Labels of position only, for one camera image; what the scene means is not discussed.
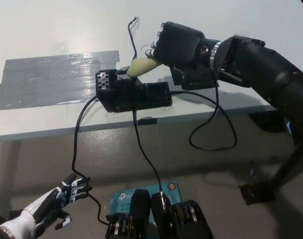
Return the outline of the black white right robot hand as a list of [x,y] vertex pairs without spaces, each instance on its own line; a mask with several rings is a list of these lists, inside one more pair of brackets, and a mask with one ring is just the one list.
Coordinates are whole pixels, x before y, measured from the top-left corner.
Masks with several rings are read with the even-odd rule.
[[206,38],[199,30],[169,21],[161,24],[157,37],[145,51],[146,56],[179,69],[209,67],[212,50],[219,42]]

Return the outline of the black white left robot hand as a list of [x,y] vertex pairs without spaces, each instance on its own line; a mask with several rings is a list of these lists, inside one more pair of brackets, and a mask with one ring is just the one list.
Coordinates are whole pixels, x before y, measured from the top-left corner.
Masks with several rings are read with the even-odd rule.
[[75,173],[69,175],[61,184],[25,207],[18,217],[0,225],[0,239],[37,239],[48,227],[62,219],[55,226],[56,230],[68,226],[72,216],[64,207],[79,199],[89,196],[90,178],[77,178]]

